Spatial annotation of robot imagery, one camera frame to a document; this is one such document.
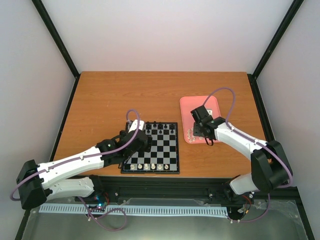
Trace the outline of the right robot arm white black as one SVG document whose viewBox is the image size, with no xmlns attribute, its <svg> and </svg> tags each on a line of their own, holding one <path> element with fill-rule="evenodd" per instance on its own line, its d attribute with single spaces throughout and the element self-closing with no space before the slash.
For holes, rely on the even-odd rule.
<svg viewBox="0 0 320 240">
<path fill-rule="evenodd" d="M 233 194 L 256 191 L 268 194 L 293 183 L 293 172 L 279 142 L 254 138 L 234 127 L 227 119 L 213 118 L 204 105 L 193 109 L 190 114 L 207 145 L 212 146 L 213 141 L 224 143 L 250 160 L 251 173 L 229 182 Z"/>
</svg>

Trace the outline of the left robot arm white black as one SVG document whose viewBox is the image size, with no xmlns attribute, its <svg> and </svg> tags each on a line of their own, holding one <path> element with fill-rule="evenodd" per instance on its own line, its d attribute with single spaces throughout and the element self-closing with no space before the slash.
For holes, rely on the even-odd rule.
<svg viewBox="0 0 320 240">
<path fill-rule="evenodd" d="M 24 163 L 16 179 L 12 201 L 19 201 L 24 210 L 36 208 L 57 198 L 89 197 L 92 201 L 103 198 L 104 187 L 98 176 L 75 179 L 80 173 L 111 165 L 122 166 L 136 152 L 149 152 L 152 137 L 137 129 L 121 131 L 118 136 L 105 139 L 95 146 L 61 160 L 36 164 L 34 160 Z"/>
</svg>

